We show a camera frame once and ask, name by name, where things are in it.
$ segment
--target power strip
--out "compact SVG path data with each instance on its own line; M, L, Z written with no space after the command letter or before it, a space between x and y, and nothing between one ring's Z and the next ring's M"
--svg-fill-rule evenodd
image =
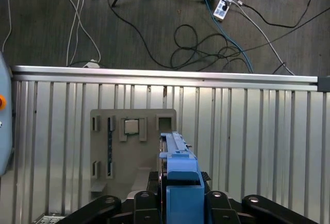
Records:
M96 60L92 59L90 62L86 63L83 68L100 68Z
M220 21L223 21L223 19L225 19L225 16L229 10L229 7L231 5L231 3L227 2L228 5L227 5L227 9L224 10L224 7L226 6L226 3L224 1L227 1L227 0L220 0L218 5L217 5L217 8L215 10L215 12L213 13L213 15L218 18Z

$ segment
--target metal panel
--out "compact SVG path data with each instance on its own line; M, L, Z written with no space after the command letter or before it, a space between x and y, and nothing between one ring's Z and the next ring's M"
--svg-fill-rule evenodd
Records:
M305 204L307 106L307 92L295 92L291 110L289 207L302 215Z
M0 223L89 201L90 110L174 108L178 131L236 200L262 194L329 223L330 94L316 77L14 67L15 154Z
M246 100L246 143L244 147L245 164L244 188L242 195L255 194L258 185L258 159L259 159L259 119L260 119L260 90L247 91Z
M233 89L231 98L230 133L229 133L229 175L228 192L234 199L241 199L242 164L244 143L244 89Z

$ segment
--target bolt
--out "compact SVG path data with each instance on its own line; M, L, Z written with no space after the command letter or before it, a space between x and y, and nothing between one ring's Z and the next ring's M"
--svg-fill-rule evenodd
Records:
M213 195L214 195L215 197L221 197L221 193L220 193L220 192L213 192Z
M249 200L250 200L251 202L258 202L258 201L259 201L259 199L256 198L256 197L249 197Z
M105 203L113 203L114 202L114 199L112 197L108 197L106 200L105 200Z

